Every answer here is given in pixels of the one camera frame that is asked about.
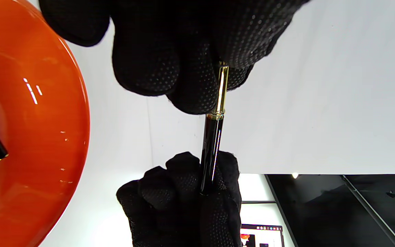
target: gold pen cap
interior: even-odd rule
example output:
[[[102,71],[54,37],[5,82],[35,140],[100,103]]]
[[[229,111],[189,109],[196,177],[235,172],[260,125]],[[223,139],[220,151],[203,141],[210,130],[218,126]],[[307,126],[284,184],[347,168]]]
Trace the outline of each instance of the gold pen cap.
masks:
[[[225,113],[225,94],[226,88],[228,86],[228,72],[229,67],[224,62],[219,62],[219,91],[217,96],[216,107],[207,114],[207,117],[214,120],[219,120],[224,118]]]

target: light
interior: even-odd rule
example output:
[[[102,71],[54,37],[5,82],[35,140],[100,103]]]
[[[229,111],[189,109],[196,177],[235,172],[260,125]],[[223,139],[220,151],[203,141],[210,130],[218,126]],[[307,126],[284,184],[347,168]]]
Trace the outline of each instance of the light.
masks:
[[[40,88],[39,88],[38,85],[36,85],[36,89],[37,89],[37,91],[39,92],[39,95],[42,95],[42,91],[40,90]]]
[[[32,95],[32,98],[33,98],[33,100],[34,100],[34,103],[37,105],[36,96],[34,95],[33,90],[32,90],[32,88],[31,88],[31,86],[30,86],[29,83],[27,83],[27,87],[28,87],[28,90],[30,91],[30,94]]]

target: black pen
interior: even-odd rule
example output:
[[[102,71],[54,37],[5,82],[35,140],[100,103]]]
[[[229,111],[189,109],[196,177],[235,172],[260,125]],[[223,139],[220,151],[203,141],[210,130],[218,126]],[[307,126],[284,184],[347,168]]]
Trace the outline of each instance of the black pen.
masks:
[[[225,94],[229,67],[219,62],[219,90],[216,107],[206,115],[204,144],[201,157],[201,194],[207,195],[213,186],[217,153],[219,152],[222,124],[225,116]]]

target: orange glossy surface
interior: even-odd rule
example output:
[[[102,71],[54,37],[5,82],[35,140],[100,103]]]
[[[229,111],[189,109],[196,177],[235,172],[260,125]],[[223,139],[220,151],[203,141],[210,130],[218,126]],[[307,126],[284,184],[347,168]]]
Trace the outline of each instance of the orange glossy surface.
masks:
[[[65,42],[25,0],[0,0],[0,247],[34,247],[79,181],[89,108]]]

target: textured glove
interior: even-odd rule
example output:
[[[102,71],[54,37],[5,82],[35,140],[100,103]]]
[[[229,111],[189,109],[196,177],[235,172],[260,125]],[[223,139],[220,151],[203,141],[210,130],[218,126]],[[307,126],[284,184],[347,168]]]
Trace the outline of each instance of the textured glove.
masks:
[[[239,247],[239,170],[236,158],[219,152],[215,191],[199,193],[199,159],[181,153],[139,181],[123,185],[117,198],[129,219],[135,247]]]
[[[309,0],[39,0],[48,24],[81,46],[115,24],[117,81],[141,95],[166,94],[188,114],[216,103],[214,64],[231,66],[228,89],[242,85],[267,56],[296,10]]]

